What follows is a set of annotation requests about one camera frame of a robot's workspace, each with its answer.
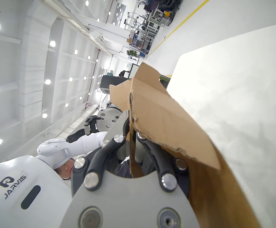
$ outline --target glasses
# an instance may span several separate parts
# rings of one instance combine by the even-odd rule
[[[59,175],[62,173],[62,171],[65,171],[67,172],[69,169],[69,167],[67,165],[63,165],[63,167],[61,168],[61,170],[59,170]],[[70,180],[71,179],[71,176],[70,177],[65,177],[65,178],[62,178],[63,180]]]

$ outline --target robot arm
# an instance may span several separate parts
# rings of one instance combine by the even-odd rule
[[[93,156],[80,157],[73,168],[73,200],[60,228],[153,227],[199,228],[185,194],[189,171],[161,146],[137,135],[155,171],[141,178],[121,178],[105,169],[125,137],[115,135]]]
[[[99,148],[106,134],[107,132],[97,132],[83,135],[72,143],[53,138],[38,146],[36,149],[38,155],[36,157],[44,161],[52,169],[56,169],[72,157]]]

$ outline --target cardboard box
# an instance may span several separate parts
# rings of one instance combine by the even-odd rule
[[[126,42],[128,42],[129,44],[132,44],[132,39],[131,39],[131,38],[128,38],[128,39],[126,40]]]
[[[233,173],[207,134],[168,94],[160,73],[142,63],[136,75],[110,85],[111,102],[130,111],[130,163],[133,177],[142,170],[134,159],[133,131],[187,161],[190,204],[201,228],[260,227]]]

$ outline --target floor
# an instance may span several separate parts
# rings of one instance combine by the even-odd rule
[[[182,54],[275,25],[275,12],[275,0],[183,0],[171,25],[158,32],[144,62],[162,75],[172,75]]]
[[[276,212],[273,168],[276,131],[272,127],[276,123],[276,103],[272,95],[276,69],[271,64],[274,57],[269,53],[274,53],[275,46],[268,40],[275,37],[275,32],[266,29],[258,32],[261,39],[255,42],[256,49],[252,48],[256,57],[254,65],[249,64],[250,55],[242,55],[242,58],[239,53],[248,51],[246,40],[239,46],[240,43],[235,44],[236,39],[231,39],[235,50],[232,54],[238,56],[234,61],[231,50],[227,53],[219,43],[276,25],[275,12],[274,0],[183,0],[174,21],[160,29],[144,59],[161,74],[172,77],[168,86],[170,95],[219,144],[260,223],[271,228],[276,222],[273,216]],[[223,59],[216,57],[218,50],[213,52],[215,43],[224,53]],[[208,54],[194,51],[200,48],[208,49]],[[264,49],[265,60],[260,58]],[[176,68],[180,57],[181,63]],[[247,82],[246,87],[235,85],[242,78]],[[231,145],[227,147],[220,143],[230,139]]]

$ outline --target desk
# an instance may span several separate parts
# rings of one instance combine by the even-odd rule
[[[263,227],[276,224],[275,36],[276,25],[186,53],[167,87],[224,156]]]

